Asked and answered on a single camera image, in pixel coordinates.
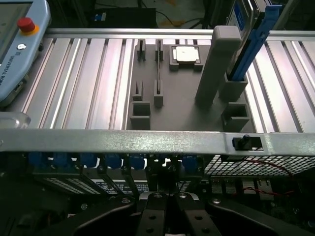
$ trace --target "metal mesh grille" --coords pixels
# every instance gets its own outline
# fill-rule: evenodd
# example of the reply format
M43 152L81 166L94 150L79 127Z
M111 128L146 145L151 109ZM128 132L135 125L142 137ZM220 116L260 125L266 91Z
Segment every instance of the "metal mesh grille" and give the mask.
M259 156L247 157L245 160L273 163L290 171L293 175L315 167L315 157L307 156ZM212 176L286 176L287 173L268 164L246 161L222 161L216 155L205 168L205 174Z
M64 188L70 192L76 193L76 194L84 194L84 192L80 191L79 189L76 189L72 187L71 185L57 179L57 178L45 178L46 181L53 183L55 185L58 185L61 188Z
M88 186L87 184L85 184L84 182L82 182L81 180L79 180L78 178L67 178L67 180L75 185L77 185L78 187L84 189L85 191L92 193L92 194L100 194L99 192L95 191L94 189L92 189L90 186Z

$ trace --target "blue label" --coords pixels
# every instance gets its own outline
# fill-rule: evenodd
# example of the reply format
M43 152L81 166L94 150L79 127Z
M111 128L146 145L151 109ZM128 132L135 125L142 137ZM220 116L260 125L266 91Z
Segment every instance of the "blue label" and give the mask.
M243 29L245 27L245 22L244 22L244 17L242 15L242 11L241 11L241 8L240 8L238 2L235 3L234 12L235 12L235 16L236 16L238 25L240 27L240 30L243 31Z

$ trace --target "blue connector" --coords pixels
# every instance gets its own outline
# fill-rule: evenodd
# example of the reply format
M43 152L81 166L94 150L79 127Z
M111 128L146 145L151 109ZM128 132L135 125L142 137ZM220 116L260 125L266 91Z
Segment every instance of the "blue connector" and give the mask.
M107 154L105 155L105 163L112 169L119 169L123 161L118 154Z
M265 43L270 30L277 22L281 5L266 6L265 17L257 29L253 29L248 37L250 44L247 47L244 55L240 59L240 63L234 74L230 75L232 81L242 81L248 68L255 59L257 53Z
M48 166L48 156L43 152L30 152L28 162L34 167L44 168Z
M97 157L93 153L80 153L80 164L87 168L93 168L97 164Z
M144 158L142 154L132 154L129 156L129 161L131 167L133 167L135 170L142 170L144 169Z
M182 165L187 173L195 173L198 169L197 157L195 155L184 156L182 158Z
M74 163L69 155L69 153L66 152L55 152L53 160L53 165L57 167L62 168L72 168L74 166Z

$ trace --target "cable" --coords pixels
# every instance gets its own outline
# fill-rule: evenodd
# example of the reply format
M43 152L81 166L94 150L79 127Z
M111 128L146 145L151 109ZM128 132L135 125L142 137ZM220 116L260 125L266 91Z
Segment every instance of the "cable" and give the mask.
M169 19L169 18L168 18L168 16L167 16L167 15L165 15L163 12L160 12L160 11L156 11L156 12L157 12L158 14L161 14L161 15L165 16L165 17L166 17L166 19L167 19L167 20L171 23L171 25L172 25L172 26L174 26L174 27L178 27L178 26L174 25L174 24L173 24L173 22L171 21L171 19Z
M184 23L181 24L181 26L184 25L184 24L187 24L187 23L189 23L189 22L195 21L195 20L202 20L202 18L194 18L194 19L185 21Z
M137 3L138 3L138 7L142 8L143 1L142 0L137 0Z
M146 4L145 4L143 1L141 1L141 3L142 3L142 5L143 5L145 8L148 8L148 7L146 6Z
M114 5L108 5L108 4L102 4L102 3L95 3L95 5L99 5L99 6L108 6L108 7L115 7L115 8L120 8L119 6L114 6Z
M275 193L275 192L266 192L266 191L263 191L263 190L260 190L260 189L256 189L256 188L252 188L252 187L248 187L248 188L243 188L243 190L252 190L252 191L255 191L257 193L262 193L262 194L268 194L268 195L273 195L273 196L283 196L283 195L289 195L291 193L294 193L294 191L288 191L288 192L285 192L284 194L281 194L281 193Z
M289 175L290 178L293 178L293 174L288 169L286 169L285 167L276 165L274 163L265 162L265 161L255 161L255 160L242 160L242 161L251 162L251 163L258 163L258 164L266 164L266 165L269 165L269 166L273 166L273 167L276 167L276 168L278 168L280 170L285 171Z
M192 27L190 27L189 29L194 29L196 28L198 25L202 24L202 21L197 22L196 24L194 24Z
M148 7L146 6L146 4L145 4L143 1L140 1L140 3L142 3L145 8L148 8ZM95 3L95 5L120 8L119 6L108 5L108 4L102 4L102 3ZM165 15L163 12L160 12L160 11L156 11L156 12L157 12L158 14L163 15L163 16L171 23L171 25L174 26L174 27L176 27L176 28L181 27L182 25L184 25L184 24L186 24L186 23L189 23L189 22L191 22L191 21L195 21L195 20L200 20L200 19L201 19L201 18L194 18L194 19L188 20L188 21L186 21L186 22L184 22L184 23L182 23L182 24L180 24L180 25L177 26L177 25L175 25L175 24L171 21L171 19L170 19L167 15Z

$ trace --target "screw hole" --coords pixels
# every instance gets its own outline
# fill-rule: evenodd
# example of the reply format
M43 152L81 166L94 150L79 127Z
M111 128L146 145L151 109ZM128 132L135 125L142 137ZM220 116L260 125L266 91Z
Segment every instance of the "screw hole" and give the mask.
M202 232L205 233L205 234L208 234L208 233L210 233L210 230L208 228L203 228Z
M147 231L148 234L150 234L150 233L153 233L154 230L152 228L147 228L146 231Z

